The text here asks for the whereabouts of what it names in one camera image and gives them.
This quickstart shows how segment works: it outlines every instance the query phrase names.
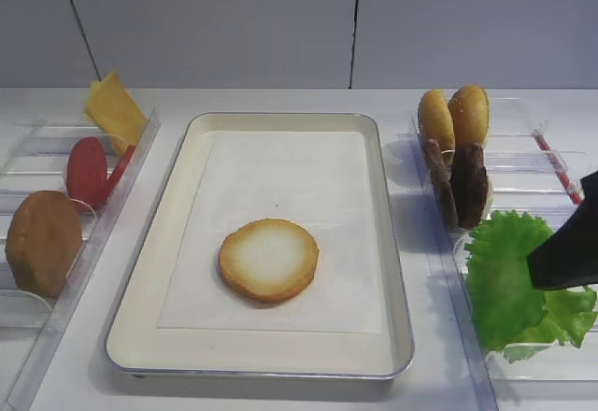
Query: red straw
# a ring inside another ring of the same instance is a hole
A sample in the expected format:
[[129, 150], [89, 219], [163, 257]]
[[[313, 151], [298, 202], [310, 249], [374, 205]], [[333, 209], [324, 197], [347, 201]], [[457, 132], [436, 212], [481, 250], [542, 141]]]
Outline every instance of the red straw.
[[554, 154], [552, 149], [550, 149], [550, 146], [548, 145], [548, 142], [546, 141], [544, 136], [541, 135], [538, 131], [534, 130], [532, 132], [532, 137], [534, 138], [535, 143], [540, 149], [542, 149], [543, 151], [547, 151], [546, 155], [548, 157], [548, 160], [556, 168], [557, 177], [559, 178], [561, 185], [564, 187], [565, 191], [569, 195], [569, 198], [571, 198], [573, 204], [581, 204], [581, 196], [579, 195], [579, 193], [575, 191], [575, 186], [573, 185], [573, 182], [571, 182], [571, 179], [565, 173], [561, 161], [559, 161], [559, 158]]

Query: white countertop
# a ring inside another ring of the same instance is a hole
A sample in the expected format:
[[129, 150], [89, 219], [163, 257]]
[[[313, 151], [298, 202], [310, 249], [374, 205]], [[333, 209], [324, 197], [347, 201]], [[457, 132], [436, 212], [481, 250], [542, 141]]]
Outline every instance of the white countertop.
[[[154, 106], [162, 127], [145, 165], [83, 293], [64, 338], [33, 403], [34, 410], [477, 410], [446, 286], [439, 276], [432, 232], [409, 146], [410, 114], [423, 91], [230, 91], [133, 90], [146, 111]], [[0, 120], [81, 120], [85, 89], [0, 89]], [[598, 129], [598, 91], [491, 91], [518, 97], [541, 120], [554, 149], [585, 151], [598, 162], [592, 131]], [[101, 347], [127, 263], [186, 124], [211, 111], [350, 112], [378, 122], [392, 199], [407, 299], [416, 341], [413, 365], [386, 388], [319, 384], [122, 378], [104, 359]], [[500, 409], [595, 409], [589, 390], [497, 387]]]

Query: parchment paper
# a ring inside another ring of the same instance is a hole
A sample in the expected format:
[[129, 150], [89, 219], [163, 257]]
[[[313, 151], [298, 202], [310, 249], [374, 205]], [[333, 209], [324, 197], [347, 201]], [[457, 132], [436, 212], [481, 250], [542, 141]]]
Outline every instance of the parchment paper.
[[[158, 327], [380, 333], [380, 268], [363, 137], [213, 134]], [[241, 298], [218, 275], [226, 235], [263, 218], [303, 226], [320, 248], [313, 282], [281, 305]]]

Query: white wall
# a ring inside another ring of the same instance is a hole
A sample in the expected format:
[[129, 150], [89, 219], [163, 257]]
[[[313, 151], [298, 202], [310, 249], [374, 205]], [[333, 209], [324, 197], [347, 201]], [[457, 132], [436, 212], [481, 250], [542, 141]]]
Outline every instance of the white wall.
[[95, 78], [68, 0], [0, 0], [0, 87], [89, 86]]
[[[347, 88], [355, 0], [74, 0], [130, 87]], [[598, 87], [598, 0], [360, 0], [352, 87]], [[69, 0], [0, 0], [0, 87], [95, 78]]]
[[598, 87], [598, 0], [360, 0], [355, 88]]
[[354, 0], [74, 0], [131, 87], [347, 88]]

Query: brown patty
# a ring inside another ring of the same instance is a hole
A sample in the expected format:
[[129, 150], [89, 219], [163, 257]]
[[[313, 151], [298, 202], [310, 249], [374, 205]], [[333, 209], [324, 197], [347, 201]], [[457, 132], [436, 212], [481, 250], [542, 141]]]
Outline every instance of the brown patty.
[[19, 206], [5, 252], [17, 286], [58, 297], [83, 243], [78, 213], [59, 191], [37, 191]]
[[430, 180], [434, 188], [434, 194], [440, 204], [440, 211], [445, 225], [449, 229], [459, 226], [457, 208], [450, 187], [450, 174], [442, 158], [440, 147], [436, 140], [427, 140], [423, 144], [423, 154], [430, 170]]
[[458, 147], [450, 174], [459, 225], [473, 229], [484, 218], [489, 182], [484, 166], [484, 149], [477, 143]]

